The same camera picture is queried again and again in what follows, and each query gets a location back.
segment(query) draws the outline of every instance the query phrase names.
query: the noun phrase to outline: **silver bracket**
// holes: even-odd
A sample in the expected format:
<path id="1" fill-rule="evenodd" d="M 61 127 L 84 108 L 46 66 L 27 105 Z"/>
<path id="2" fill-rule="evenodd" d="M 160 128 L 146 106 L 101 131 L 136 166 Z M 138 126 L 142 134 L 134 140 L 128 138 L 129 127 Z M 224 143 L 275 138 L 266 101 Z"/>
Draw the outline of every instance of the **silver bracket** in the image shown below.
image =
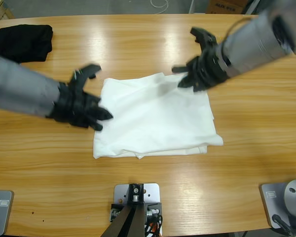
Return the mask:
<path id="1" fill-rule="evenodd" d="M 13 195 L 12 191 L 0 191 L 0 236 L 5 233 L 8 225 Z"/>
<path id="2" fill-rule="evenodd" d="M 118 184 L 114 188 L 114 204 L 126 205 L 128 200 L 129 184 Z M 160 203 L 160 188 L 156 183 L 144 184 L 144 202 L 145 204 Z"/>
<path id="3" fill-rule="evenodd" d="M 280 226 L 272 220 L 274 214 L 279 215 L 285 223 L 290 223 L 284 202 L 284 192 L 287 184 L 288 183 L 263 184 L 260 187 L 264 209 L 267 213 L 267 221 L 269 225 L 275 229 L 279 229 Z"/>

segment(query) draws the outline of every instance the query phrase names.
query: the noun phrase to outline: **cardboard box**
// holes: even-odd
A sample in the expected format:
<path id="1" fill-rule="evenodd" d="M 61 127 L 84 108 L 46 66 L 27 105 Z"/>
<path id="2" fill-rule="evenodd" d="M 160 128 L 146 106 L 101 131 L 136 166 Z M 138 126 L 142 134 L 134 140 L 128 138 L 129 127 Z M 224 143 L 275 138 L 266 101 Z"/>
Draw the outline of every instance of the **cardboard box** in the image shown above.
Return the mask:
<path id="1" fill-rule="evenodd" d="M 206 13 L 241 14 L 248 0 L 211 0 Z"/>

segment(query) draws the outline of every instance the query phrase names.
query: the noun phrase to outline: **wooden table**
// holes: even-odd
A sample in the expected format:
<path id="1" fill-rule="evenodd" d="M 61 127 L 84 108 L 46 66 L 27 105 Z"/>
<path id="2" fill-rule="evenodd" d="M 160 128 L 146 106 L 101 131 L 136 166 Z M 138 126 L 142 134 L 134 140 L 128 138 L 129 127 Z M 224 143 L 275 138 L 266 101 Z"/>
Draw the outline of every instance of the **wooden table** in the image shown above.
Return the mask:
<path id="1" fill-rule="evenodd" d="M 53 51 L 26 67 L 68 81 L 101 64 L 103 79 L 171 73 L 200 52 L 189 34 L 203 27 L 222 39 L 240 15 L 70 16 L 0 21 L 49 24 Z M 15 193 L 7 234 L 100 236 L 120 183 L 160 185 L 165 236 L 268 228 L 259 185 L 296 179 L 296 57 L 209 91 L 223 147 L 206 155 L 93 159 L 92 129 L 0 111 L 0 190 Z"/>

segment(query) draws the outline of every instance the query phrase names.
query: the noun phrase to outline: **white cable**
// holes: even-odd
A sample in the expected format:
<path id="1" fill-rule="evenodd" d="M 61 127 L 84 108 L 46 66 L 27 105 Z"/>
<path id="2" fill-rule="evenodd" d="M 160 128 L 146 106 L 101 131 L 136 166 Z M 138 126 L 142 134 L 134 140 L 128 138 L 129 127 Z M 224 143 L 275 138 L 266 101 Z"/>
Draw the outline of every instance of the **white cable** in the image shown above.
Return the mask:
<path id="1" fill-rule="evenodd" d="M 169 8 L 169 2 L 168 2 L 168 0 L 164 0 L 165 1 L 165 3 L 162 5 L 162 6 L 156 6 L 155 4 L 153 4 L 152 3 L 152 0 L 150 0 L 150 4 L 153 6 L 153 7 L 155 7 L 155 8 L 162 8 L 162 7 L 164 7 L 164 6 L 167 6 L 165 9 L 163 9 L 161 12 L 158 12 L 158 13 L 155 13 L 155 14 L 161 14 L 161 13 L 163 13 L 163 12 L 165 12 L 168 8 Z"/>

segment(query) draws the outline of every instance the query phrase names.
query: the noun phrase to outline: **floor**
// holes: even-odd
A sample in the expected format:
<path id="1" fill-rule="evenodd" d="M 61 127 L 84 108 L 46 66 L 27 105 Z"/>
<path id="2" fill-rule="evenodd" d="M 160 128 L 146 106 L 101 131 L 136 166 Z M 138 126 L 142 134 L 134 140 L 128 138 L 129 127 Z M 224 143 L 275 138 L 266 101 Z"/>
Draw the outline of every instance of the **floor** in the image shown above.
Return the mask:
<path id="1" fill-rule="evenodd" d="M 168 0 L 164 12 L 188 13 L 192 0 Z M 152 0 L 157 6 L 165 0 Z M 205 12 L 209 0 L 198 0 L 197 12 Z M 154 14 L 164 8 L 155 8 L 150 0 L 5 0 L 16 18 L 62 15 L 103 15 L 103 14 Z"/>

